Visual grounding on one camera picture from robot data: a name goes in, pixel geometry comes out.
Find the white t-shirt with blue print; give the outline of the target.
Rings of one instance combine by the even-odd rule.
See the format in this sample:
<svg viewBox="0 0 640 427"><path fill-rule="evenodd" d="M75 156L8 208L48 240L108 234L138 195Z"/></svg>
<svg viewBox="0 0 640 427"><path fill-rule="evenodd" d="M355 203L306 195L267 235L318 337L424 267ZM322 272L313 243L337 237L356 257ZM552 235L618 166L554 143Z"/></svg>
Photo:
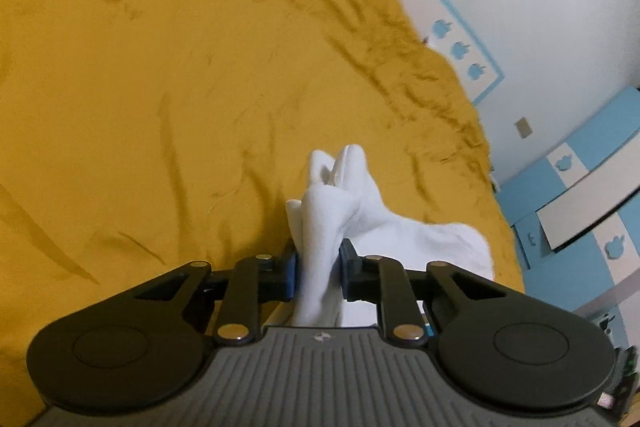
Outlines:
<svg viewBox="0 0 640 427"><path fill-rule="evenodd" d="M390 211L370 175L366 153L356 144L336 157L323 150L310 153L307 190L286 202L286 217L302 270L293 326L376 323L375 305L343 297L338 248L344 239L360 256L389 257L410 270L446 261L488 280L495 277L489 245L479 231L462 223L426 225Z"/></svg>

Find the mustard yellow bed blanket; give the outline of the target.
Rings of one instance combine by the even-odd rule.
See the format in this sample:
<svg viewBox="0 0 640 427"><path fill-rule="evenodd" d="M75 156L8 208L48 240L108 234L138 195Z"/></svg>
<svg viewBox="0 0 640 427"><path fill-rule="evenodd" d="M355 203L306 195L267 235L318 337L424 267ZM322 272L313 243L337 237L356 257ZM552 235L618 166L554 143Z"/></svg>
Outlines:
<svg viewBox="0 0 640 427"><path fill-rule="evenodd" d="M1 421L39 329L193 259L278 251L310 152L485 236L521 289L489 146L398 0L1 0Z"/></svg>

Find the blue white wardrobe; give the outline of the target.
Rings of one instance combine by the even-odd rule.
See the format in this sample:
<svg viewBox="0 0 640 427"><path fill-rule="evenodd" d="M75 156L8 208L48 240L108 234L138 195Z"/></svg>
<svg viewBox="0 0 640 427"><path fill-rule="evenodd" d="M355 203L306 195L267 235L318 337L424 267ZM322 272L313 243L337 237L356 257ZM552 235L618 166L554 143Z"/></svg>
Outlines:
<svg viewBox="0 0 640 427"><path fill-rule="evenodd" d="M625 88L503 184L526 294L639 342L639 91Z"/></svg>

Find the beige wall switch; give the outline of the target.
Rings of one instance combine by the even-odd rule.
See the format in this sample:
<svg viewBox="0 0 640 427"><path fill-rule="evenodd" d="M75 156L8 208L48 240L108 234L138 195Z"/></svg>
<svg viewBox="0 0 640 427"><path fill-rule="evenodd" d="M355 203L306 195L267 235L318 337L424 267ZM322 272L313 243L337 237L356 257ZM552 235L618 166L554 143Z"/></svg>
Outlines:
<svg viewBox="0 0 640 427"><path fill-rule="evenodd" d="M533 128L530 127L530 124L527 120L526 117L522 117L520 118L516 123L515 123L515 128L516 130L518 130L518 135L522 138L522 139L526 139L529 137L529 135L533 134Z"/></svg>

